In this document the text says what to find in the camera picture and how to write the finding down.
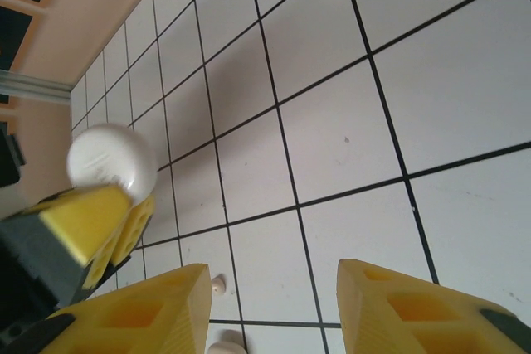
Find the white round plastic case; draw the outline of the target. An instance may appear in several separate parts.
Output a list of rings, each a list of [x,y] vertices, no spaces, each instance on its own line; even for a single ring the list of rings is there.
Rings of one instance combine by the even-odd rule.
[[[154,190],[158,164],[141,134],[120,124],[97,124],[73,139],[66,170],[73,186],[115,184],[136,206]]]

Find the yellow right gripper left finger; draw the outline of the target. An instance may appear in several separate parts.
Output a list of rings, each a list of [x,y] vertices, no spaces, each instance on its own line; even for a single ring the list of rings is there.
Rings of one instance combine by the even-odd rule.
[[[206,264],[190,264],[62,308],[0,354],[204,354],[212,306]]]

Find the aluminium corner post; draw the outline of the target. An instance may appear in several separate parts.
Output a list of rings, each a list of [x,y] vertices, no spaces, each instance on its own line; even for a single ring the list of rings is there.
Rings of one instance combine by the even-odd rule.
[[[72,90],[73,85],[0,70],[0,94],[2,95],[67,104],[71,100]]]

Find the beige earbud charging case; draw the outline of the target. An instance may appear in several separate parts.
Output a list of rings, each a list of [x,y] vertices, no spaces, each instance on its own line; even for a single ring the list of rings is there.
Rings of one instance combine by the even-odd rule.
[[[248,354],[244,348],[243,336],[234,330],[222,330],[207,349],[206,354]]]

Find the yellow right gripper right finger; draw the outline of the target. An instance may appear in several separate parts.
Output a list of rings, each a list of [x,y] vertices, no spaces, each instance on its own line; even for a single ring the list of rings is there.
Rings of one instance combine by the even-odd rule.
[[[531,354],[531,327],[467,293],[356,259],[336,291],[346,354]]]

